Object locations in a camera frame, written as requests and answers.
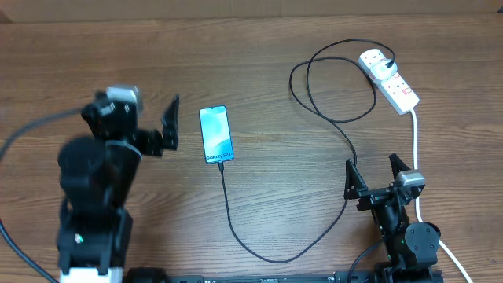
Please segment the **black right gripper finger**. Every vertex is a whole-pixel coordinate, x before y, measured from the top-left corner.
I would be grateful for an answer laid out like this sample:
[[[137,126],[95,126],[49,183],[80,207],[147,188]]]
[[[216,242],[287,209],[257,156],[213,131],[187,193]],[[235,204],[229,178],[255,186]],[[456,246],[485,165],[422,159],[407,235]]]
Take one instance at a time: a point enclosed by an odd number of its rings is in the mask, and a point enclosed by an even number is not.
[[[396,153],[389,156],[392,173],[397,183],[406,183],[407,174],[411,169],[398,157]]]
[[[369,187],[365,184],[362,176],[360,175],[355,164],[348,159],[346,161],[346,181],[344,189],[344,199],[354,200],[362,196],[369,190]]]

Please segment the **Samsung Galaxy smartphone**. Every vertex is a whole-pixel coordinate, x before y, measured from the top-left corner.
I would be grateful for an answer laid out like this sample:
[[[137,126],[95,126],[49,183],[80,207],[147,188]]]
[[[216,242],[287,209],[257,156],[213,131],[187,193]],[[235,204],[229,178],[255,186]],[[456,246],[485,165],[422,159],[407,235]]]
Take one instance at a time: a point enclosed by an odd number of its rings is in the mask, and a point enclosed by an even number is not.
[[[206,163],[216,164],[233,160],[233,143],[226,106],[202,108],[199,116]]]

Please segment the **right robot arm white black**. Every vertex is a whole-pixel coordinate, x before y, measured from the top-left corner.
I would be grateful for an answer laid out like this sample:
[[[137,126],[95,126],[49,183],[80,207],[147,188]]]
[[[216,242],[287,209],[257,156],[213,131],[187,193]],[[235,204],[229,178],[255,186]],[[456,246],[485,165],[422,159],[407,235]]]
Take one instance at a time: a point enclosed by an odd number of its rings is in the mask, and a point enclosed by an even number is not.
[[[442,282],[442,273],[431,269],[438,262],[439,228],[430,222],[410,222],[406,214],[406,205],[416,200],[425,187],[424,176],[405,165],[396,154],[389,159],[395,180],[380,189],[369,189],[356,165],[346,161],[344,199],[357,200],[358,211],[371,211],[381,235],[353,262],[346,281]],[[380,245],[386,248],[387,261],[377,263],[372,271],[355,274],[360,260]]]

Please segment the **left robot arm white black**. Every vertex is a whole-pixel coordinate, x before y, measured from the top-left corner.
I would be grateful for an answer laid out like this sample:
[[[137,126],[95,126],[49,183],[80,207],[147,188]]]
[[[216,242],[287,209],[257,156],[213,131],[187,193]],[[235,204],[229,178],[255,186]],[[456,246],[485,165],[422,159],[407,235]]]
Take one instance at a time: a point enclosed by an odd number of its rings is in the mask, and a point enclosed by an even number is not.
[[[25,132],[80,114],[92,134],[69,141],[57,162],[61,169],[61,227],[57,238],[61,282],[171,282],[159,268],[123,270],[133,219],[124,204],[144,156],[161,157],[178,147],[178,110],[174,97],[163,114],[162,131],[141,130],[137,91],[97,92],[81,109],[35,120],[13,133],[1,147],[6,153]]]

